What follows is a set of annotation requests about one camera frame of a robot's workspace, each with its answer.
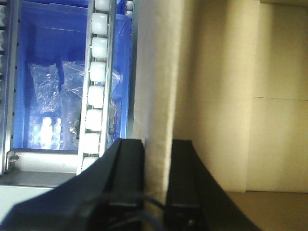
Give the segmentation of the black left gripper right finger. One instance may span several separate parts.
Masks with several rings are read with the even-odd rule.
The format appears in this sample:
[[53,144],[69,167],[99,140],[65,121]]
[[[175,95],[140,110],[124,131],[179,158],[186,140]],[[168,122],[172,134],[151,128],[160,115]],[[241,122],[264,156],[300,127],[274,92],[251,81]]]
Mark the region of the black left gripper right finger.
[[169,231],[260,229],[220,187],[189,140],[173,140],[166,208]]

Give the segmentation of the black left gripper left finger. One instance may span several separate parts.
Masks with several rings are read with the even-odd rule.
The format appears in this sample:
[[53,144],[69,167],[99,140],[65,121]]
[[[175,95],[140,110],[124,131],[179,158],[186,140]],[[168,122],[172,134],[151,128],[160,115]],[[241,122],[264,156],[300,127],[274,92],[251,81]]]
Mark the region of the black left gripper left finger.
[[118,139],[90,167],[53,190],[18,203],[3,231],[101,230],[125,213],[143,209],[144,147]]

